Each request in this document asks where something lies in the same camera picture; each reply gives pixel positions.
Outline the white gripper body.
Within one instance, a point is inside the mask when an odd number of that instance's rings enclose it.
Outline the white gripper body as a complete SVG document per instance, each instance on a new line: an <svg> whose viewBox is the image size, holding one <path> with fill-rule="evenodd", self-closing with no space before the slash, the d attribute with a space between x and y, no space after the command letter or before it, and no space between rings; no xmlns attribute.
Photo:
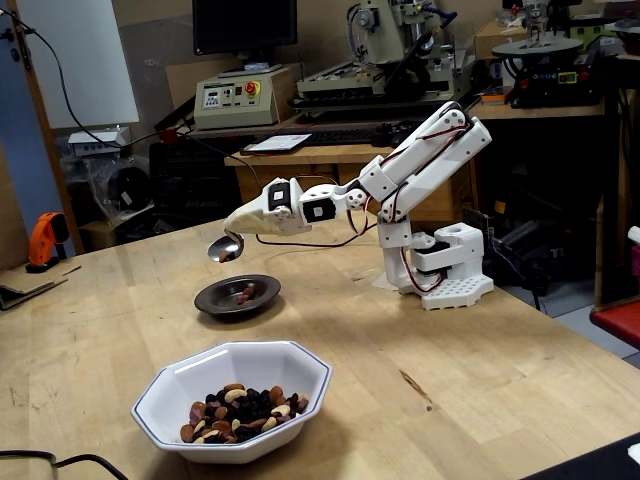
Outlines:
<svg viewBox="0 0 640 480"><path fill-rule="evenodd" d="M276 178L264 190L264 220L274 235L295 235L311 230L304 223L301 197L304 193L295 178Z"/></svg>

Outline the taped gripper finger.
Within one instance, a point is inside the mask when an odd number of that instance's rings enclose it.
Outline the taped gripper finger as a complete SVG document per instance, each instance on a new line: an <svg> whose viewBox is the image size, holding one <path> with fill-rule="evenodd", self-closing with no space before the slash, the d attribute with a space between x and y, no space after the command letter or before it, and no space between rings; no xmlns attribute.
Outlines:
<svg viewBox="0 0 640 480"><path fill-rule="evenodd" d="M274 217L268 211L268 194L260 196L233 211L225 220L225 228L276 228Z"/></svg>
<svg viewBox="0 0 640 480"><path fill-rule="evenodd" d="M253 213L234 212L227 217L227 230L237 234L277 234L278 227Z"/></svg>

